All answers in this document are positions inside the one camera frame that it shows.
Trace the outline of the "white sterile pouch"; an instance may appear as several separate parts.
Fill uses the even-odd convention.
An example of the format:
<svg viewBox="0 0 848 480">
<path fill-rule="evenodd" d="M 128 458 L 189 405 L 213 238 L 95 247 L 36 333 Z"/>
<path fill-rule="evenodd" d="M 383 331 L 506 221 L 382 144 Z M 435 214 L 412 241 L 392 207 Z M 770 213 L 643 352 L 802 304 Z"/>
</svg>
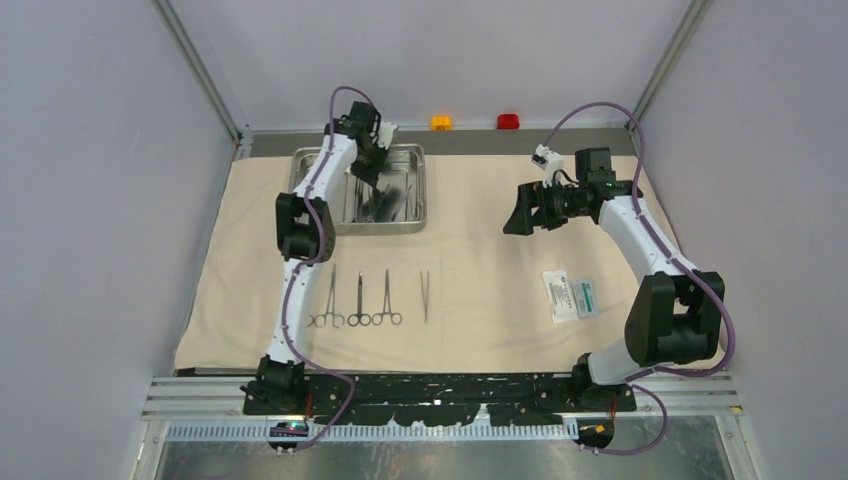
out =
<svg viewBox="0 0 848 480">
<path fill-rule="evenodd" d="M 550 270 L 542 273 L 549 298 L 553 323 L 565 323 L 579 319 L 571 283 L 565 270 Z"/>
</svg>

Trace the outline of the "short steel scissors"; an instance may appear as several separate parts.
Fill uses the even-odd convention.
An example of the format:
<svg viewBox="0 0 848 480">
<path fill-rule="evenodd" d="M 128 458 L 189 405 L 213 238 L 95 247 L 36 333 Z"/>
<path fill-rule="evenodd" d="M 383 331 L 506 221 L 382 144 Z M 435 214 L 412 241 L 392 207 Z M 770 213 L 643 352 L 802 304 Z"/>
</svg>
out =
<svg viewBox="0 0 848 480">
<path fill-rule="evenodd" d="M 355 309 L 346 320 L 346 324 L 350 327 L 371 326 L 373 324 L 372 316 L 365 312 L 364 290 L 364 276 L 362 272 L 359 272 L 357 275 Z"/>
</svg>

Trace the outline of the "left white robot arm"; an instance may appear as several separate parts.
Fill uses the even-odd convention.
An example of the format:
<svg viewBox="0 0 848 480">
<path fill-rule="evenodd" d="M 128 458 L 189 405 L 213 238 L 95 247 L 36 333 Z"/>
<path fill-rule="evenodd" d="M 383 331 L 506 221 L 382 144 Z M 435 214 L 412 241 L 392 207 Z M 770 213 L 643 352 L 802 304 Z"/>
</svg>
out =
<svg viewBox="0 0 848 480">
<path fill-rule="evenodd" d="M 325 126 L 319 156 L 305 177 L 275 200 L 276 242 L 283 263 L 280 313 L 254 380 L 242 386 L 247 415 L 293 414 L 308 397 L 305 335 L 322 268 L 335 248 L 331 200 L 352 173 L 376 182 L 397 127 L 370 101 Z"/>
</svg>

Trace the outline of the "long steel forceps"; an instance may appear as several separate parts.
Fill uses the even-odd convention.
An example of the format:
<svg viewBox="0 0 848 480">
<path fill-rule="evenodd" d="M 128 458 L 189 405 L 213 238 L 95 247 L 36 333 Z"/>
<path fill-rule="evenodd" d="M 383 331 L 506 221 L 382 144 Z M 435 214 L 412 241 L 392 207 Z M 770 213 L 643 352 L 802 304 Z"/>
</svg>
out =
<svg viewBox="0 0 848 480">
<path fill-rule="evenodd" d="M 337 267 L 333 266 L 325 309 L 322 313 L 310 316 L 309 327 L 324 328 L 327 324 L 330 324 L 333 328 L 341 328 L 344 325 L 344 316 L 336 312 L 336 284 Z"/>
</svg>

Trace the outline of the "beige cloth wrap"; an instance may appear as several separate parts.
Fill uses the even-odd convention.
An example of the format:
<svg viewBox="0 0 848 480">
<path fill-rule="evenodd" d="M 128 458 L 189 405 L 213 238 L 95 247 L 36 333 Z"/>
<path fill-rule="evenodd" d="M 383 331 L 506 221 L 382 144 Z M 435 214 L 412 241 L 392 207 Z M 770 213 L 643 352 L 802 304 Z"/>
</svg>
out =
<svg viewBox="0 0 848 480">
<path fill-rule="evenodd" d="M 255 369 L 275 330 L 283 259 L 274 202 L 289 184 L 288 157 L 234 163 L 188 327 L 175 354 L 187 368 Z M 592 220 L 530 236 L 505 235 L 520 184 L 541 172 L 524 156 L 427 155 L 427 221 L 416 233 L 339 236 L 312 313 L 325 308 L 337 267 L 336 311 L 381 310 L 388 269 L 399 326 L 309 327 L 305 355 L 330 369 L 439 373 L 564 372 L 617 341 L 639 288 L 614 241 Z M 421 270 L 430 271 L 423 321 Z M 600 315 L 553 323 L 542 273 L 591 279 Z"/>
</svg>

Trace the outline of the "green white packet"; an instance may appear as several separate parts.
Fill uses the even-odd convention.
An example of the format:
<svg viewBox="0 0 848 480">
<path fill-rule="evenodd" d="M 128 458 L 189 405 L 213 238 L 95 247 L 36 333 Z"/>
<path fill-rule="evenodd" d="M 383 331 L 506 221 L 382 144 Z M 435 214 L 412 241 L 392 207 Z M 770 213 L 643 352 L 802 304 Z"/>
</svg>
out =
<svg viewBox="0 0 848 480">
<path fill-rule="evenodd" d="M 594 283 L 591 279 L 578 279 L 572 282 L 578 317 L 592 318 L 600 315 Z"/>
</svg>

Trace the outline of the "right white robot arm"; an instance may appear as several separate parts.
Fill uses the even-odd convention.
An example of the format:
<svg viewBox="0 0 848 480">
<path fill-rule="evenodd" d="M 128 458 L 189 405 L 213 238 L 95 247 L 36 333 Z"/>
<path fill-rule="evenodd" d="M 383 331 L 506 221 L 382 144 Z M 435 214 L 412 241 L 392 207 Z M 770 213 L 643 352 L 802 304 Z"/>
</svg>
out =
<svg viewBox="0 0 848 480">
<path fill-rule="evenodd" d="M 545 145 L 532 161 L 541 181 L 517 188 L 516 205 L 503 231 L 528 236 L 536 228 L 554 230 L 587 217 L 607 233 L 639 282 L 639 289 L 614 344 L 582 355 L 572 369 L 571 397 L 584 410 L 596 410 L 618 387 L 654 368 L 688 365 L 719 349 L 724 282 L 699 269 L 673 247 L 659 229 L 635 180 L 620 180 L 607 148 L 576 151 L 576 175 L 563 157 Z"/>
</svg>

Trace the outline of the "wire mesh steel basket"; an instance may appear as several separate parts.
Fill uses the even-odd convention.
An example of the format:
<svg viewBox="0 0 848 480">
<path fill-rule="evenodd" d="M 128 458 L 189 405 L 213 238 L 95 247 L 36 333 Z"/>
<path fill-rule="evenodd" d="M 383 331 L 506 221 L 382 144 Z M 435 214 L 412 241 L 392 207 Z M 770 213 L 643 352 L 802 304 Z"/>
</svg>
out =
<svg viewBox="0 0 848 480">
<path fill-rule="evenodd" d="M 417 144 L 401 144 L 401 145 L 390 145 L 389 153 L 392 151 L 400 151 L 410 149 L 417 152 L 420 155 L 420 162 L 422 164 L 422 173 L 421 177 L 424 177 L 423 183 L 425 188 L 424 197 L 426 201 L 425 206 L 425 221 L 422 224 L 413 223 L 413 224 L 388 224 L 388 225 L 378 225 L 378 224 L 342 224 L 336 226 L 334 223 L 335 233 L 338 236 L 377 236 L 377 235 L 402 235 L 402 234 L 411 234 L 420 231 L 426 224 L 427 220 L 427 192 L 426 192 L 426 168 L 425 168 L 425 158 L 423 149 L 421 146 Z"/>
</svg>

